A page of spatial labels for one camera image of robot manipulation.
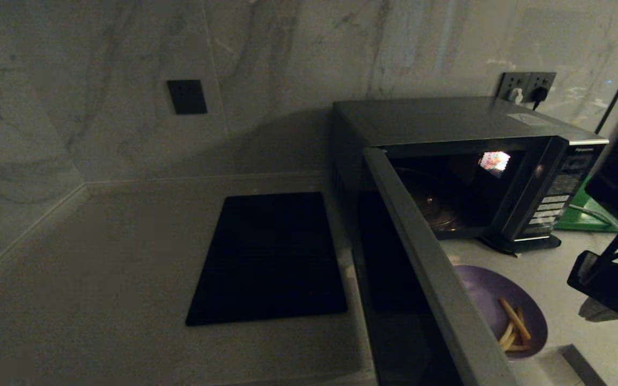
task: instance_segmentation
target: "microwave buttons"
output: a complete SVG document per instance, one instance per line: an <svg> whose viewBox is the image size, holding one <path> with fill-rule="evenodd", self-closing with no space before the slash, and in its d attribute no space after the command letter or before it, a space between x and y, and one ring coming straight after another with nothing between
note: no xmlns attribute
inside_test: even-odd
<svg viewBox="0 0 618 386"><path fill-rule="evenodd" d="M542 212L534 213L533 217L548 217L548 216L559 216L561 210L544 210Z"/></svg>
<svg viewBox="0 0 618 386"><path fill-rule="evenodd" d="M569 196L550 196L543 198L543 203L558 203L560 201L566 201L569 199Z"/></svg>
<svg viewBox="0 0 618 386"><path fill-rule="evenodd" d="M539 217L532 218L528 223L529 224L545 224L546 222L553 222L555 217Z"/></svg>
<svg viewBox="0 0 618 386"><path fill-rule="evenodd" d="M560 204L543 204L543 205L539 205L538 210L561 209L563 206L564 206L564 203L560 203Z"/></svg>

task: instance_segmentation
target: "microwave control panel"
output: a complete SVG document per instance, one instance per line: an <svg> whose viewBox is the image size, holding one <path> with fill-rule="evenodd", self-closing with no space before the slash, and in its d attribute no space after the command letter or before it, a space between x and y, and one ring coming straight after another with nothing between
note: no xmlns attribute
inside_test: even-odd
<svg viewBox="0 0 618 386"><path fill-rule="evenodd" d="M560 164L557 175L533 208L533 215L524 224L517 240L542 237L552 232L571 199L588 176L603 146L569 146Z"/></svg>

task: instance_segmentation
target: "sticker on microwave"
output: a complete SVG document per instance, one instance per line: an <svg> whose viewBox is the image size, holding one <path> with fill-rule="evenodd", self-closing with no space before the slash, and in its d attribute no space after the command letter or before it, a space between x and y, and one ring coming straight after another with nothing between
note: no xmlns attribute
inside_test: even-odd
<svg viewBox="0 0 618 386"><path fill-rule="evenodd" d="M542 125L543 127L545 127L545 125L552 125L552 123L547 122L546 120L542 120L535 115L531 115L528 113L507 114L507 117L513 118L518 122L527 125Z"/></svg>

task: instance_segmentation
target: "french fries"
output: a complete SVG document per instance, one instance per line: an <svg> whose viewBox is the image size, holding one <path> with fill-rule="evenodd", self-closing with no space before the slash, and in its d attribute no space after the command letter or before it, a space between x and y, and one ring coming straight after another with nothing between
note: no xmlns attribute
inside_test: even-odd
<svg viewBox="0 0 618 386"><path fill-rule="evenodd" d="M531 339L531 335L528 333L528 330L526 330L526 327L523 325L523 322L517 316L517 313L515 313L514 310L512 310L512 306L510 306L510 304L507 302L505 298L500 298L500 304L503 306L503 308L505 308L505 312L507 313L507 316L509 316L512 322L514 322L514 327L517 328L517 330L519 330L519 334L521 334L521 338L525 342L528 342Z"/></svg>
<svg viewBox="0 0 618 386"><path fill-rule="evenodd" d="M524 325L523 309L518 307L515 312L505 298L500 298L500 304L510 318L505 333L502 334L502 337L498 340L500 347L502 347L502 350L505 352L530 350L531 345L529 342L531 340L531 335Z"/></svg>

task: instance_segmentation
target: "black wall switch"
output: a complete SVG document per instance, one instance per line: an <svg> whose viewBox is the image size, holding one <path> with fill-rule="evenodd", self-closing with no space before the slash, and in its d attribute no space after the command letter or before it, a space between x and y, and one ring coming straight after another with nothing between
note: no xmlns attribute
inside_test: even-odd
<svg viewBox="0 0 618 386"><path fill-rule="evenodd" d="M199 80L167 80L176 114L206 114L207 103Z"/></svg>

